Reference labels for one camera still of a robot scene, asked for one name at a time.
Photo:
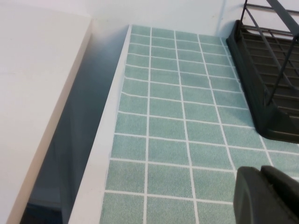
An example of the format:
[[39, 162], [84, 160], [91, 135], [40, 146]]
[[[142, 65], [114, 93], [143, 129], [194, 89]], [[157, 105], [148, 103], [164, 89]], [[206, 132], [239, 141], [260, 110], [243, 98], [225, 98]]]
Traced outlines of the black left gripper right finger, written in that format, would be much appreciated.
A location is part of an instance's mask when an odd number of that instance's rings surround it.
[[299, 183], [272, 166], [261, 166], [261, 174], [277, 195], [289, 219], [299, 223]]

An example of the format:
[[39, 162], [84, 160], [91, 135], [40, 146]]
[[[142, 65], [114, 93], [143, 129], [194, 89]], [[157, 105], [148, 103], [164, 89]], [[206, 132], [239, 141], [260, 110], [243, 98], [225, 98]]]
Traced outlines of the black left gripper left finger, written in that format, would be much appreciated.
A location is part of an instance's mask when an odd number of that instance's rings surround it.
[[270, 198], [268, 182], [254, 167], [240, 167], [234, 192], [234, 214], [237, 224], [266, 223], [266, 200]]

